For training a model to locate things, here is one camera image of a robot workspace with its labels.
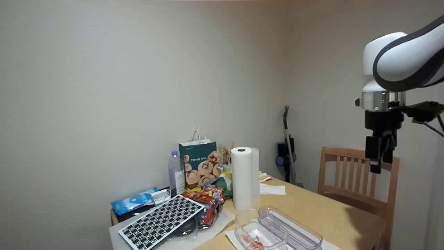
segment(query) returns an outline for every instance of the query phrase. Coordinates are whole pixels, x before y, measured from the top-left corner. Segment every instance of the white wall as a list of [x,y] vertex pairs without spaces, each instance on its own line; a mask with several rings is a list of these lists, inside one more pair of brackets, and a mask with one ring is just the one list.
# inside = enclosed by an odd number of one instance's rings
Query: white wall
[[2,249],[110,249],[110,202],[168,185],[194,125],[278,176],[279,2],[1,1]]
[[[442,15],[434,1],[298,1],[293,10],[293,66],[286,99],[296,134],[299,181],[316,190],[322,146],[364,149],[364,111],[353,100],[362,89],[362,51],[384,34],[412,32]],[[440,101],[444,86],[409,91],[408,104]],[[401,158],[392,249],[423,249],[437,140],[410,118],[398,133]],[[379,180],[382,189],[387,179]]]

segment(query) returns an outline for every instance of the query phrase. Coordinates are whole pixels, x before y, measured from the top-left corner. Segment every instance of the wooden table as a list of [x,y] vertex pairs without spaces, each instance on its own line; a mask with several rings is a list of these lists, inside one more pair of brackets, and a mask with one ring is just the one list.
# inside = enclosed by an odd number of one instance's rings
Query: wooden table
[[[384,229],[384,222],[380,217],[278,179],[265,183],[284,185],[287,195],[261,195],[260,206],[271,205],[278,208],[342,250],[371,250],[378,243]],[[226,201],[223,206],[233,214],[238,213],[232,200]],[[235,227],[232,224],[226,230],[233,230]],[[225,233],[220,233],[198,249],[236,248]]]

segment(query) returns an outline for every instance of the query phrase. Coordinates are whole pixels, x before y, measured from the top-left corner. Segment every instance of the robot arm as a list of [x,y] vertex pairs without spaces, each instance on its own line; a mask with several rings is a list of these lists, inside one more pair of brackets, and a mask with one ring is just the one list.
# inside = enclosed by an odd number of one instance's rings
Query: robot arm
[[405,91],[444,81],[444,16],[424,28],[405,34],[396,32],[368,43],[363,54],[364,87],[355,104],[365,109],[365,127],[373,131],[365,142],[371,171],[381,172],[381,162],[391,163],[397,130],[404,113],[425,124],[438,118],[444,105],[432,101],[406,106]]

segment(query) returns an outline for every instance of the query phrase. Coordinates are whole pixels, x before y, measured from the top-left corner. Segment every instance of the plastic water bottle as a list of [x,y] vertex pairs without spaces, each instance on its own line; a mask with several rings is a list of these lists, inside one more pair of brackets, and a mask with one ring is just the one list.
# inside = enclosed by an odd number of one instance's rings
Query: plastic water bottle
[[171,151],[170,162],[168,163],[168,175],[170,177],[170,190],[176,194],[185,192],[185,172],[180,162],[177,150]]

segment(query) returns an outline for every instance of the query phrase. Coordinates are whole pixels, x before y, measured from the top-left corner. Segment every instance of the paper towel roll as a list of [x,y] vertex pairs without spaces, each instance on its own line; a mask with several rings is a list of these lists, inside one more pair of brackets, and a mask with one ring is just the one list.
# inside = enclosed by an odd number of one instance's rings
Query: paper towel roll
[[259,149],[257,148],[251,148],[253,151],[253,175],[251,176],[251,183],[253,185],[252,187],[252,195],[253,200],[257,201],[260,196],[260,189],[259,189]]
[[234,208],[250,210],[253,208],[253,151],[249,147],[234,148],[231,150],[231,162]]

